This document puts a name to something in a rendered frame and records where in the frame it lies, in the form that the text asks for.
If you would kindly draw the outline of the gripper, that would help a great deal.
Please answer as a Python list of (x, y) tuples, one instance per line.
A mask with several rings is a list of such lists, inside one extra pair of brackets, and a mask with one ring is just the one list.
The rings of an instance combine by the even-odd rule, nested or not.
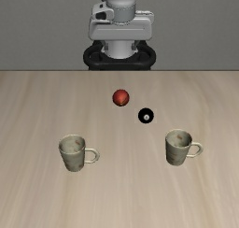
[(108, 50), (105, 40), (134, 40), (132, 50), (137, 50), (138, 40), (150, 40), (154, 14), (151, 11), (127, 11), (118, 19), (117, 12), (102, 2), (93, 6), (91, 11), (89, 38), (103, 40), (103, 49)]

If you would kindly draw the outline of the black ball with white spot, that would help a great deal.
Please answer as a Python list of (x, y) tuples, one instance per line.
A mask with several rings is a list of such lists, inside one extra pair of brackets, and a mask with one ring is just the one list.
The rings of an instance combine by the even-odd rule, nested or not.
[(154, 119), (154, 112), (150, 108), (144, 107), (139, 110), (138, 120), (140, 120), (142, 123), (144, 124), (151, 123), (153, 119)]

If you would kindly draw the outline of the beige stained mug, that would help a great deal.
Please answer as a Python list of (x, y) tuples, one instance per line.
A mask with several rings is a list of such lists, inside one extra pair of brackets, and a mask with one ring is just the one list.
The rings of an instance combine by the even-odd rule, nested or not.
[[(197, 147), (194, 154), (189, 154), (191, 147)], [(165, 136), (165, 156), (170, 165), (180, 166), (187, 158), (195, 158), (204, 151), (200, 143), (193, 142), (191, 135), (181, 129), (169, 131)]]
[[(70, 172), (79, 172), (85, 164), (93, 164), (100, 158), (100, 153), (95, 149), (87, 149), (86, 142), (80, 135), (67, 135), (63, 137), (58, 146), (64, 165)], [(94, 158), (85, 159), (85, 153), (92, 152)]]

